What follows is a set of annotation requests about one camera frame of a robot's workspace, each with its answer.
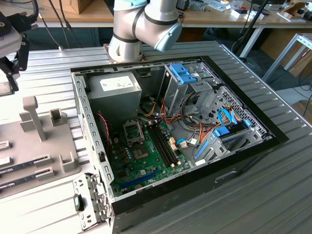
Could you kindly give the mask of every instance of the red wire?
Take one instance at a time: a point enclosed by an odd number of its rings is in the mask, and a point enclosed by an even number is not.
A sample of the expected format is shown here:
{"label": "red wire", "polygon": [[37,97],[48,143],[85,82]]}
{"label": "red wire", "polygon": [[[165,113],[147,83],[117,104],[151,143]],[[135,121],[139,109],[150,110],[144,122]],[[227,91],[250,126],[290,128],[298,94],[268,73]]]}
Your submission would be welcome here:
{"label": "red wire", "polygon": [[105,123],[105,126],[106,126],[106,131],[107,131],[107,146],[109,145],[109,132],[108,132],[108,126],[107,126],[107,122],[106,120],[104,119],[104,117],[102,115],[100,115],[99,113],[97,113],[98,116],[101,117],[101,119],[104,121]]}

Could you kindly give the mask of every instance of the aluminum worktable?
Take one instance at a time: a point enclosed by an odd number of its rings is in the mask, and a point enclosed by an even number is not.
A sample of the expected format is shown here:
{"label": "aluminum worktable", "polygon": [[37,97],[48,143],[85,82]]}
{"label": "aluminum worktable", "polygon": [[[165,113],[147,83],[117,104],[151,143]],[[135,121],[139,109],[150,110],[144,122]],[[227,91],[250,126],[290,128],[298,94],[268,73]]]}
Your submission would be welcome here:
{"label": "aluminum worktable", "polygon": [[[242,176],[126,233],[310,233],[311,125],[226,47],[215,41],[177,43],[167,53],[144,46],[144,54],[147,59],[210,56],[290,140]],[[40,114],[62,108],[70,119],[81,173],[91,172],[69,69],[107,63],[102,48],[31,52],[28,70],[18,80],[20,91],[1,97],[0,109],[7,108],[8,103],[17,103],[25,95],[37,96]],[[12,110],[9,115],[1,114],[0,123],[17,120],[18,112]],[[78,175],[1,199],[1,233],[80,233],[71,184]],[[102,224],[89,232],[105,234],[108,228]]]}

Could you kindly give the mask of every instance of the metal bracket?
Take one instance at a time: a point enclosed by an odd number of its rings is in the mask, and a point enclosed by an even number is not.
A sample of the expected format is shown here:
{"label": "metal bracket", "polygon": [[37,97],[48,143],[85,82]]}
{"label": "metal bracket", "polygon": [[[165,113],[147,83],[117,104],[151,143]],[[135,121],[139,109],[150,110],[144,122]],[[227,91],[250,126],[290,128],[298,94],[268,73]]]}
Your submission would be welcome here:
{"label": "metal bracket", "polygon": [[107,214],[110,214],[110,207],[99,175],[82,174],[73,180],[73,186],[76,196],[81,196],[83,201],[83,211],[79,213],[82,230],[109,218]]}

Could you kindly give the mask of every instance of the yellow wire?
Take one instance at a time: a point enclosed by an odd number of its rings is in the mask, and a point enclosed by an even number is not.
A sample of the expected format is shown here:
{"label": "yellow wire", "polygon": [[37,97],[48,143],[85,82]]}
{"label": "yellow wire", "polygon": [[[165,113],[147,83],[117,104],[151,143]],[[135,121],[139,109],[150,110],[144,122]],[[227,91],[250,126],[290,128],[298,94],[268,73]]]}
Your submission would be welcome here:
{"label": "yellow wire", "polygon": [[151,116],[151,115],[154,113],[155,106],[156,106],[156,102],[154,103],[154,105],[153,105],[153,108],[152,108],[151,112],[150,112],[150,113],[148,113],[148,114],[145,114],[144,116],[146,116],[146,117]]}

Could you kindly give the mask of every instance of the workbench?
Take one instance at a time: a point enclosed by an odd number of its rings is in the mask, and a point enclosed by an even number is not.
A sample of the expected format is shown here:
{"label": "workbench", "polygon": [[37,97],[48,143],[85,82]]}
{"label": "workbench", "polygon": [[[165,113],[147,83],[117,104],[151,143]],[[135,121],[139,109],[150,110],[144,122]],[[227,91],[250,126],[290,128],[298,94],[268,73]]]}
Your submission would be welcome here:
{"label": "workbench", "polygon": [[[143,46],[143,50],[147,60],[210,56],[290,140],[240,177],[124,233],[310,233],[312,126],[215,41],[177,43],[166,53],[149,46]],[[1,97],[0,109],[3,110],[4,102],[12,106],[25,95],[37,96],[40,115],[61,108],[70,119],[82,166],[80,173],[91,172],[69,69],[108,63],[106,51],[101,47],[31,52],[28,69],[18,79],[20,91]],[[18,120],[18,112],[12,107],[6,111],[12,113],[5,118],[0,115],[0,123]],[[71,184],[79,174],[1,199],[1,232],[80,233]],[[103,223],[89,233],[107,234],[108,226]]]}
{"label": "workbench", "polygon": [[[244,6],[246,6],[247,9],[250,9],[250,3],[246,0]],[[20,9],[4,2],[0,2],[0,7],[5,16],[21,12]],[[40,5],[39,10],[49,27],[60,27],[58,19],[51,7]],[[265,28],[312,28],[312,22],[289,23],[277,15],[278,11],[271,9],[269,9],[269,11],[271,12],[270,15],[265,16],[264,19],[258,20],[255,23],[255,31],[240,54],[240,57],[247,56]],[[65,12],[65,15],[72,27],[113,27],[114,17],[104,0],[94,0],[79,15],[68,12]],[[205,12],[186,10],[184,13],[184,19],[181,22],[183,27],[191,28],[242,28],[245,21],[245,19],[236,19],[231,16],[230,11],[226,10],[224,12],[219,12],[206,6]],[[39,27],[44,27],[41,19],[38,19],[37,25]]]}

